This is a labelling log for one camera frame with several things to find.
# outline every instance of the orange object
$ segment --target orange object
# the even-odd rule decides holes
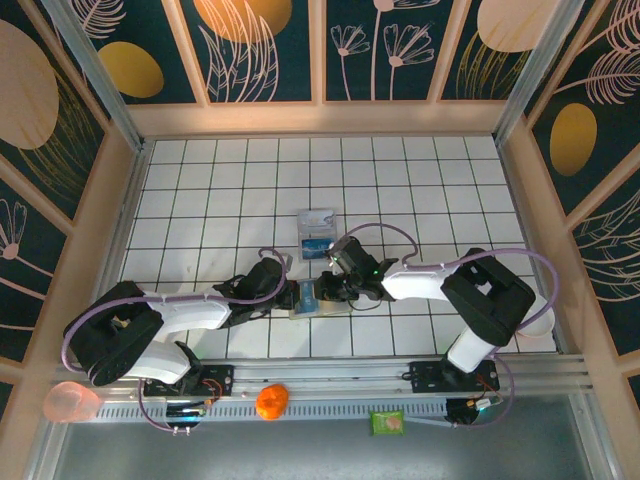
[[[256,410],[265,420],[279,418],[289,403],[289,392],[284,385],[271,385],[263,389],[256,399]]]

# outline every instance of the clear plastic box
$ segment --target clear plastic box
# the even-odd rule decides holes
[[[298,212],[298,256],[301,261],[326,260],[325,252],[338,240],[333,210]]]

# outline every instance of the green package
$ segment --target green package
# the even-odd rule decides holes
[[[404,435],[404,412],[371,412],[374,435]]]

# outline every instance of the metal frame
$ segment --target metal frame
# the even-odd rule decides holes
[[[140,151],[142,148],[140,136],[127,111],[127,106],[111,81],[109,73],[100,62],[98,52],[77,21],[70,2],[41,0],[41,3],[129,146],[134,151]]]
[[[584,0],[563,0],[558,2],[542,38],[522,69],[509,95],[495,130],[498,147],[504,145],[511,131],[522,116],[527,103],[533,97],[540,82],[556,58],[573,22],[578,18]]]

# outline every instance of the purple cable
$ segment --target purple cable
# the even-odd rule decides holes
[[[544,305],[544,307],[542,307],[540,310],[538,310],[536,313],[534,313],[530,318],[528,318],[525,321],[523,321],[518,326],[518,330],[521,330],[524,327],[526,327],[527,325],[530,325],[531,323],[533,323],[537,319],[539,319],[542,315],[547,313],[551,309],[551,307],[553,307],[553,305],[555,304],[556,300],[558,299],[558,294],[560,293],[560,277],[558,276],[557,270],[555,269],[553,264],[547,259],[547,257],[545,257],[543,255],[540,255],[539,253],[534,252],[532,250],[527,250],[525,248],[498,248],[496,250],[488,250],[486,252],[481,252],[481,253],[476,253],[474,255],[469,255],[468,257],[462,257],[462,258],[459,258],[458,260],[454,260],[453,262],[449,262],[449,263],[441,263],[441,264],[438,264],[438,265],[412,266],[412,265],[408,265],[407,264],[407,260],[409,258],[414,257],[414,256],[416,256],[418,254],[418,244],[415,242],[415,240],[413,238],[411,238],[411,236],[407,232],[401,230],[398,227],[394,227],[393,225],[388,225],[386,223],[375,223],[375,222],[364,223],[364,224],[362,224],[362,225],[360,225],[360,226],[358,226],[356,228],[353,228],[353,229],[349,230],[344,236],[345,237],[349,236],[352,233],[357,232],[358,230],[361,230],[361,229],[367,228],[367,227],[389,228],[391,230],[394,230],[394,231],[400,233],[406,239],[408,239],[409,242],[411,242],[411,245],[413,246],[413,252],[405,255],[404,257],[402,257],[402,264],[404,265],[404,267],[408,271],[411,271],[411,272],[436,272],[437,273],[437,272],[440,272],[442,270],[453,269],[453,268],[459,267],[460,265],[464,265],[465,263],[471,262],[473,260],[478,260],[480,258],[485,258],[485,257],[493,257],[494,255],[502,255],[502,254],[527,255],[527,256],[535,258],[536,260],[538,260],[541,263],[543,263],[545,265],[545,267],[547,267],[549,269],[549,271],[551,272],[551,276],[553,278],[553,292],[551,293],[551,298],[549,298],[549,300],[547,300],[547,303]]]
[[[194,295],[183,295],[180,297],[169,297],[169,298],[166,298],[163,296],[129,297],[129,298],[120,298],[118,300],[112,300],[110,302],[103,303],[102,305],[98,305],[97,307],[94,307],[88,310],[87,312],[85,312],[78,319],[78,321],[75,322],[73,326],[69,329],[67,334],[64,336],[64,340],[62,341],[62,348],[61,348],[61,354],[60,354],[62,358],[62,363],[67,368],[67,370],[70,370],[72,372],[81,373],[84,371],[82,370],[82,368],[73,366],[69,361],[69,357],[67,356],[67,351],[69,350],[69,345],[71,344],[71,338],[76,334],[76,332],[80,329],[80,327],[82,327],[82,325],[84,325],[91,317],[97,315],[98,313],[102,313],[105,310],[109,310],[110,308],[119,307],[120,305],[127,305],[131,303],[163,303],[163,302],[174,303],[174,302],[184,302],[189,300],[214,300],[214,301],[225,302],[225,303],[237,303],[239,305],[255,305],[256,303],[262,303],[272,299],[278,294],[278,292],[280,292],[280,290],[284,286],[284,282],[287,280],[287,264],[284,261],[284,258],[282,257],[282,255],[280,255],[280,253],[278,253],[273,248],[269,248],[269,247],[261,248],[258,251],[258,255],[262,257],[263,256],[262,254],[265,251],[269,251],[273,253],[276,257],[278,257],[278,260],[280,260],[280,264],[282,265],[282,276],[280,277],[280,282],[278,282],[278,285],[276,286],[276,288],[274,288],[273,292],[271,292],[269,295],[265,297],[256,298],[254,300],[226,298],[219,295],[209,295],[206,293],[198,293]]]

